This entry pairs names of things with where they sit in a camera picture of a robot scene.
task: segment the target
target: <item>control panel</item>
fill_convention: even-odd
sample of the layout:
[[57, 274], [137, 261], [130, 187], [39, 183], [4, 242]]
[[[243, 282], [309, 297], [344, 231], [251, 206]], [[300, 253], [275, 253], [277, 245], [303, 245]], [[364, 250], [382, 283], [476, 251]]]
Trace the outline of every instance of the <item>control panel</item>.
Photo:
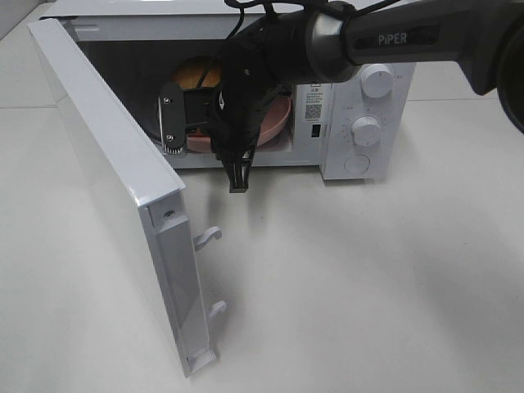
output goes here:
[[386, 176], [414, 67], [365, 65], [351, 81], [333, 85], [324, 179]]

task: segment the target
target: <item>piper logo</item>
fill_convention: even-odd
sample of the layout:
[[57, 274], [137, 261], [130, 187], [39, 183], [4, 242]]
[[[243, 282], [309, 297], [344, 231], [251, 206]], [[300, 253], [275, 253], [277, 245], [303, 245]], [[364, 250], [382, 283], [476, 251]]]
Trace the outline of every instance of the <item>piper logo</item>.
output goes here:
[[403, 45], [408, 43], [407, 33], [379, 34], [378, 46], [387, 47], [390, 45]]

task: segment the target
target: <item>white knob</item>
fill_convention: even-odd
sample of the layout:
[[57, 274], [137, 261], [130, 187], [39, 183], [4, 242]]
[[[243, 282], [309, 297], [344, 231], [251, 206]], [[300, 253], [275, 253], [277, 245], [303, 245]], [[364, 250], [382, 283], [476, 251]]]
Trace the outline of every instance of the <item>white knob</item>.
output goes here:
[[382, 137], [382, 127], [374, 117], [366, 116], [351, 125], [355, 144], [363, 147], [372, 146]]
[[364, 94], [371, 98], [386, 96], [393, 89], [393, 69], [385, 64], [369, 65], [360, 76]]

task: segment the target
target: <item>sticker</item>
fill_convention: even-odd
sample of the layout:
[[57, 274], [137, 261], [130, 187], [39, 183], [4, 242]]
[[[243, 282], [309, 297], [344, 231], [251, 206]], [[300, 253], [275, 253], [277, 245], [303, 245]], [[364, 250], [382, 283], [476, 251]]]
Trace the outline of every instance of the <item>sticker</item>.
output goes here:
[[326, 116], [324, 113], [327, 108], [326, 94], [329, 93], [330, 87], [331, 85], [322, 84], [304, 86], [305, 121], [319, 121]]

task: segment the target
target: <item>microwave button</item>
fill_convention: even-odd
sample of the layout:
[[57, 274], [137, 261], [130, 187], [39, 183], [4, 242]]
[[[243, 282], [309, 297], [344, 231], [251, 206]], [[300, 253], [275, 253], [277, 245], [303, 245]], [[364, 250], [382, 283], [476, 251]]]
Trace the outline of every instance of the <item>microwave button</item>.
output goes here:
[[361, 117], [351, 125], [355, 145], [370, 147], [378, 143], [382, 137], [382, 126], [371, 116]]
[[381, 98], [393, 89], [394, 71], [385, 64], [372, 64], [360, 76], [362, 90], [367, 97]]
[[364, 154], [355, 154], [347, 159], [344, 167], [346, 170], [353, 175], [365, 174], [369, 166], [371, 165], [371, 160]]

